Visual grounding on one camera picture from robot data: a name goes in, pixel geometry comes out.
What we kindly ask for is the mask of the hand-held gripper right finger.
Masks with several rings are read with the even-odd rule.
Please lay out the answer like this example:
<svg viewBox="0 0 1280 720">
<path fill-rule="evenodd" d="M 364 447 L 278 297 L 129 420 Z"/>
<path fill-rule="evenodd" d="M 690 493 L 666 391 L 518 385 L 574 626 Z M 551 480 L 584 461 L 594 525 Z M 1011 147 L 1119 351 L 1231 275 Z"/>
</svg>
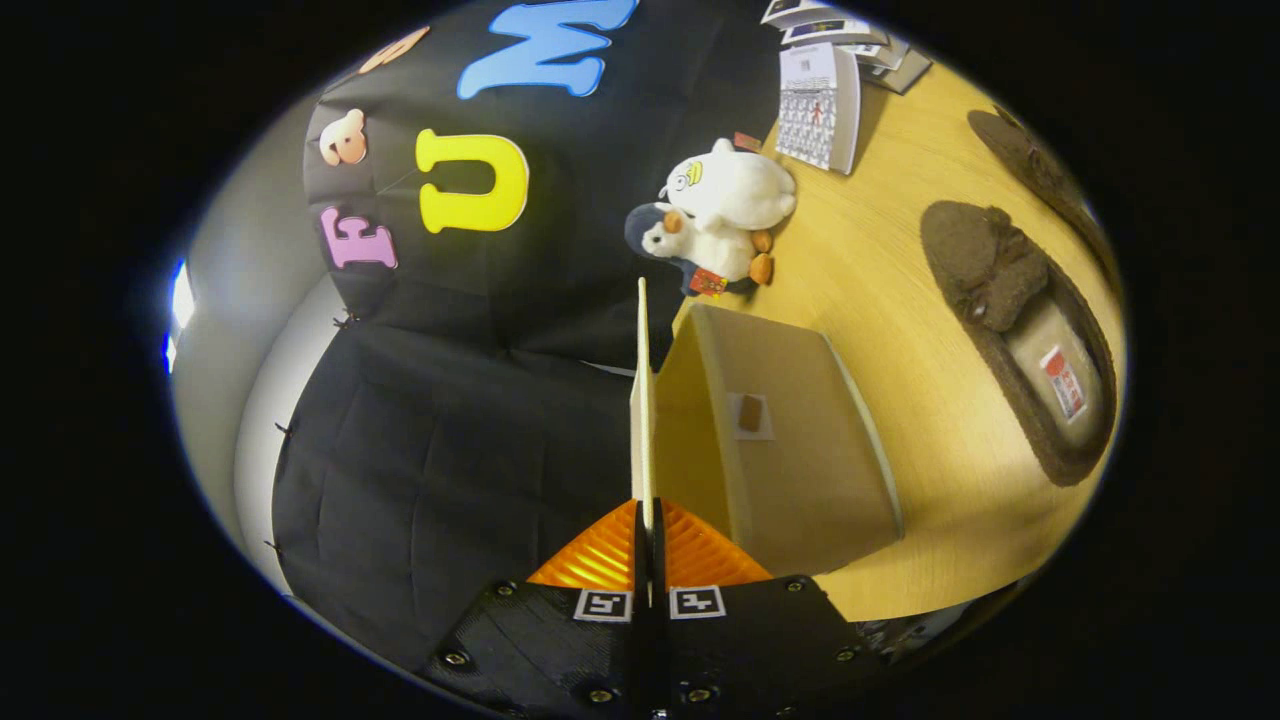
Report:
<svg viewBox="0 0 1280 720">
<path fill-rule="evenodd" d="M 672 719 L 835 719 L 886 673 L 819 582 L 773 574 L 676 502 L 654 511 L 658 696 Z"/>
</svg>

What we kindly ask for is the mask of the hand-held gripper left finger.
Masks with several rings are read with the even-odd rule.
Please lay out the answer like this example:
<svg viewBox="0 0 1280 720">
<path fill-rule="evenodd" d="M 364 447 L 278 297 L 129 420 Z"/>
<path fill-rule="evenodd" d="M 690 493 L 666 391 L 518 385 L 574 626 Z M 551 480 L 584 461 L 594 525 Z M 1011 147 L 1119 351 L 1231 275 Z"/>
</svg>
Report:
<svg viewBox="0 0 1280 720">
<path fill-rule="evenodd" d="M 628 500 L 527 580 L 493 580 L 421 676 L 494 717 L 628 717 L 636 511 Z"/>
</svg>

